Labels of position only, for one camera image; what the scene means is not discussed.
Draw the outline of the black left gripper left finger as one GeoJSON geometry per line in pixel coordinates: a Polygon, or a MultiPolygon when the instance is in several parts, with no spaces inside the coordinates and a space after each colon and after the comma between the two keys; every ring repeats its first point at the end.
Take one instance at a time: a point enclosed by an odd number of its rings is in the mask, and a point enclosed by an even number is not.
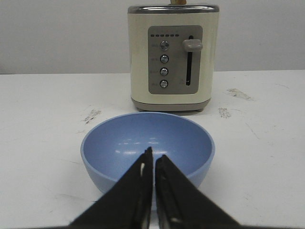
{"type": "Polygon", "coordinates": [[[153,151],[149,147],[120,180],[79,215],[70,229],[147,229],[153,197],[153,151]]]}

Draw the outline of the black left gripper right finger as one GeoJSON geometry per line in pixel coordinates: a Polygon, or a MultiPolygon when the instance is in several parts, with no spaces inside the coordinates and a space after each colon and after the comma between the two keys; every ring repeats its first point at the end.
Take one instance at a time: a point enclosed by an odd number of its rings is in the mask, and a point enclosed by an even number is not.
{"type": "Polygon", "coordinates": [[[156,161],[155,189],[161,229],[239,229],[241,225],[200,192],[163,155],[156,161]]]}

